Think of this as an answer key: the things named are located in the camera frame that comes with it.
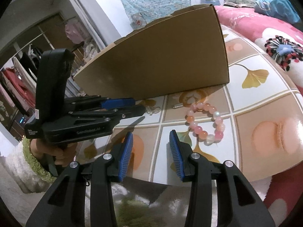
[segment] silver bolt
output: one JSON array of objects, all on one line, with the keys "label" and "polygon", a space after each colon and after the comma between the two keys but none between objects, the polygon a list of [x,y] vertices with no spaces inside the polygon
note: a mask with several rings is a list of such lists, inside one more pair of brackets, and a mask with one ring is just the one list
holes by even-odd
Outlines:
[{"label": "silver bolt", "polygon": [[232,161],[230,161],[230,160],[227,160],[227,161],[225,162],[225,165],[226,165],[227,167],[233,167],[233,166],[234,166],[234,163],[233,163]]},{"label": "silver bolt", "polygon": [[111,154],[105,154],[103,155],[103,159],[111,159],[112,155]]},{"label": "silver bolt", "polygon": [[77,161],[73,161],[73,162],[71,162],[71,163],[69,164],[69,166],[70,166],[71,168],[76,168],[76,167],[78,166],[78,162],[77,162]]},{"label": "silver bolt", "polygon": [[198,154],[198,153],[192,153],[192,154],[191,154],[191,157],[192,157],[193,159],[198,159],[198,158],[200,158],[200,154]]}]

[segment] sleeve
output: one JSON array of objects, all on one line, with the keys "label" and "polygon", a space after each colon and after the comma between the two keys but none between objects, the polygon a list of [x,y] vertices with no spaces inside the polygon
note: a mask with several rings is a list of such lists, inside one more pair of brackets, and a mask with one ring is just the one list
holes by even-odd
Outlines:
[{"label": "sleeve", "polygon": [[30,140],[24,138],[2,164],[24,193],[45,192],[55,181],[31,154]]}]

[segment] patterned tablecloth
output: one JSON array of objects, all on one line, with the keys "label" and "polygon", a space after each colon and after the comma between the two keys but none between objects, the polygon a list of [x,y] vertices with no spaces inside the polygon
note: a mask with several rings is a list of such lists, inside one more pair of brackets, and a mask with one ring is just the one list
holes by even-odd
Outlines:
[{"label": "patterned tablecloth", "polygon": [[[80,148],[80,161],[93,160],[109,151],[127,131],[132,131],[134,148],[128,175],[184,186],[174,171],[169,148],[172,129],[178,132],[180,140],[191,144],[194,151],[209,160],[220,163],[232,160],[250,181],[285,171],[302,161],[302,95],[258,46],[225,26],[222,32],[229,62],[229,84],[138,102],[160,107],[161,111],[151,116],[145,114],[144,118],[121,120],[111,136],[98,138],[94,145],[84,143]],[[209,53],[215,55],[216,49],[209,49]],[[201,59],[201,64],[211,62]],[[186,64],[184,73],[190,78]],[[189,105],[196,101],[208,102],[222,114],[226,129],[219,143],[207,146],[189,131],[184,117]],[[172,109],[179,103],[184,107]],[[214,134],[214,123],[207,113],[196,112],[195,119],[204,130]]]}]

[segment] metal spring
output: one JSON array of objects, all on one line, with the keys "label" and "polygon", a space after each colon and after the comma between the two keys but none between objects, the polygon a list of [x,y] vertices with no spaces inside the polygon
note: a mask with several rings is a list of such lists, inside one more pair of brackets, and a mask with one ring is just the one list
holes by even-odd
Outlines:
[{"label": "metal spring", "polygon": [[177,108],[181,108],[181,107],[183,107],[183,103],[179,103],[179,104],[172,106],[173,109],[177,109]]}]

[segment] brown cardboard box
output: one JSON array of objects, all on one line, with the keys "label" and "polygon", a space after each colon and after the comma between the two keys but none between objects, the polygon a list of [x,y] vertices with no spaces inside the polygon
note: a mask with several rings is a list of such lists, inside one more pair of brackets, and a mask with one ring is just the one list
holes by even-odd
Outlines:
[{"label": "brown cardboard box", "polygon": [[102,50],[75,76],[88,95],[142,100],[229,82],[215,8],[190,6]]}]

